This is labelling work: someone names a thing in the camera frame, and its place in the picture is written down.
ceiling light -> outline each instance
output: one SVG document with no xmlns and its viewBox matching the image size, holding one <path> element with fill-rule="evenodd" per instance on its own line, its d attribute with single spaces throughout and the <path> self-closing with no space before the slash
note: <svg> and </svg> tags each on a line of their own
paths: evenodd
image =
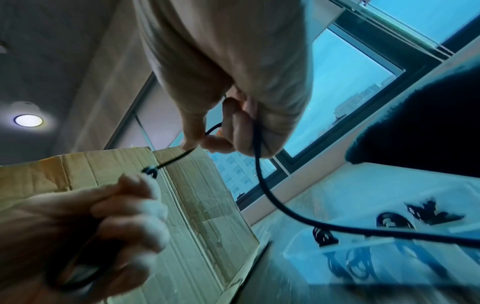
<svg viewBox="0 0 480 304">
<path fill-rule="evenodd" d="M 39 125 L 42 124 L 42 122 L 44 122 L 43 119 L 40 118 L 39 116 L 31 115 L 31 114 L 24 114 L 24 115 L 17 116 L 15 117 L 14 121 L 19 126 L 29 127 L 29 128 L 38 127 Z"/>
</svg>

